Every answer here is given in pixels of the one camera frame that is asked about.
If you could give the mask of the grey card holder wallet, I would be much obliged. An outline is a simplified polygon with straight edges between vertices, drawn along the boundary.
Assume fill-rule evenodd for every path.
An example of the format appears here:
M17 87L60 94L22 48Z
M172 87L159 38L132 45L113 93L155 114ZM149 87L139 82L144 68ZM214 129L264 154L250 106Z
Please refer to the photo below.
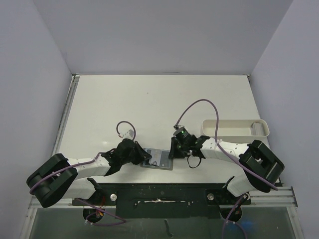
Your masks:
M141 164L141 167L144 168L151 168L151 169L160 169L160 170L173 170L173 160L168 158L169 151L168 150L162 150L162 155L161 155L161 161L160 161L160 166L146 166Z

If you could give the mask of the silver VIP credit card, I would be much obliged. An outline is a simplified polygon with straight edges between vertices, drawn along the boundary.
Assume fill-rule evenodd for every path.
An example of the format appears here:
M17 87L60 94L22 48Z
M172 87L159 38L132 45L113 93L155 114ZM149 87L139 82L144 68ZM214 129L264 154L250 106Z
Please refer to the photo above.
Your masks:
M144 165L160 166L162 150L146 148L146 152L151 155L151 159L146 160Z

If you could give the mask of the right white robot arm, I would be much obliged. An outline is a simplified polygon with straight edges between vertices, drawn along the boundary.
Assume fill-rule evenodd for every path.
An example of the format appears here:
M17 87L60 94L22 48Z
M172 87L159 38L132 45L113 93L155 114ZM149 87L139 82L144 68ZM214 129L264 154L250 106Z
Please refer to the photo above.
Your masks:
M169 159L219 159L235 163L244 174L232 176L222 191L222 198L232 204L250 191L269 193L284 171L283 162L260 140L252 143L231 143L214 137L196 137L186 128L178 128L170 144Z

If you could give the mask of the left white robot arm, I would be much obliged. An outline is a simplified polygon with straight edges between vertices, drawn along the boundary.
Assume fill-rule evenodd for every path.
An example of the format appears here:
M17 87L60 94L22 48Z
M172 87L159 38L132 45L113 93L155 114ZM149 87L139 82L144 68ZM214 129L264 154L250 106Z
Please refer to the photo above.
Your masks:
M33 172L26 184L44 208L65 198L85 199L94 205L102 197L94 176L110 176L125 164L138 165L151 157L137 141L125 138L116 148L99 152L94 158L66 158L57 153Z

